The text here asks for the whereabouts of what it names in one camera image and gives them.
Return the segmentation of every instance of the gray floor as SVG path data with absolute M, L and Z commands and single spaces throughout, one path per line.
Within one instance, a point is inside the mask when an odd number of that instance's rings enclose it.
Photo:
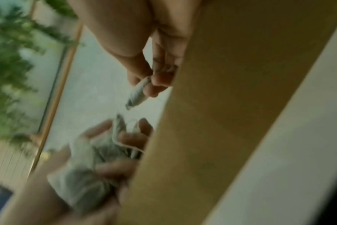
M 167 90 L 158 98 L 150 98 L 126 111 L 124 104 L 131 87 L 125 68 L 100 47 L 88 29 L 84 29 L 81 42 L 85 46 L 79 47 L 75 55 L 45 150 L 60 148 L 86 128 L 114 117 L 117 112 L 124 114 L 127 121 L 145 117 L 156 127 L 169 96 Z M 152 63 L 150 41 L 144 54 Z

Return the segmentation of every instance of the hand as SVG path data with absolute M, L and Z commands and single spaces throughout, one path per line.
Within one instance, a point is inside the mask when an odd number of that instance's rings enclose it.
M 110 129 L 112 121 L 107 120 L 84 132 L 82 136 L 94 138 Z M 141 133 L 121 133 L 118 137 L 123 144 L 145 147 L 153 131 L 147 120 L 139 121 Z M 97 168 L 100 176 L 121 178 L 120 188 L 115 196 L 109 196 L 102 207 L 84 217 L 69 211 L 67 205 L 55 194 L 47 181 L 47 174 L 63 166 L 70 157 L 70 149 L 64 147 L 29 177 L 25 187 L 15 193 L 0 215 L 0 225 L 111 225 L 115 222 L 119 206 L 128 191 L 128 179 L 134 174 L 138 161 L 126 159 L 103 164 Z
M 144 93 L 156 97 L 172 83 L 203 0 L 68 0 L 103 48 L 128 70 L 135 86 L 152 75 Z M 143 55 L 153 40 L 153 68 Z

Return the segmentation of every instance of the tea bag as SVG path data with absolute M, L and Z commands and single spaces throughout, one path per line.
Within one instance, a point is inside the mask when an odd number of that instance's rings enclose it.
M 125 107 L 127 110 L 130 110 L 131 108 L 140 105 L 145 100 L 147 100 L 147 97 L 144 95 L 144 87 L 151 83 L 151 77 L 148 76 L 141 80 L 131 91 L 130 97 L 128 102 L 126 103 Z
M 70 144 L 71 157 L 67 164 L 48 175 L 51 187 L 77 214 L 84 215 L 97 208 L 118 187 L 116 180 L 96 175 L 95 167 L 137 152 L 136 147 L 117 141 L 121 131 L 126 131 L 126 125 L 123 117 L 117 115 L 112 128 L 95 140 L 77 138 Z

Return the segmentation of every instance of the green plant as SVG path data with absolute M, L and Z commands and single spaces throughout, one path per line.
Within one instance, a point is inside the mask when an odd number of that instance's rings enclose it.
M 27 83 L 31 62 L 22 58 L 20 50 L 30 49 L 39 54 L 44 49 L 34 42 L 34 32 L 42 32 L 65 45 L 74 42 L 53 27 L 38 24 L 21 8 L 12 7 L 8 13 L 0 10 L 0 136 L 11 137 L 33 120 L 18 109 L 17 93 L 36 92 Z
M 51 8 L 53 8 L 60 15 L 77 18 L 72 8 L 67 4 L 66 0 L 44 0 Z

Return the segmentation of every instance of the white surface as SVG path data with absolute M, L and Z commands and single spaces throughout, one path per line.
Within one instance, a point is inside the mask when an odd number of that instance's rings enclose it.
M 126 69 L 101 48 L 87 28 L 81 42 L 85 46 L 77 49 L 45 150 L 60 148 L 85 129 L 114 117 L 117 112 L 123 113 L 127 122 L 145 117 L 157 126 L 168 98 L 169 90 L 126 111 L 124 105 L 131 91 Z M 152 64 L 150 41 L 144 55 Z
M 308 224 L 336 180 L 337 31 L 206 225 Z

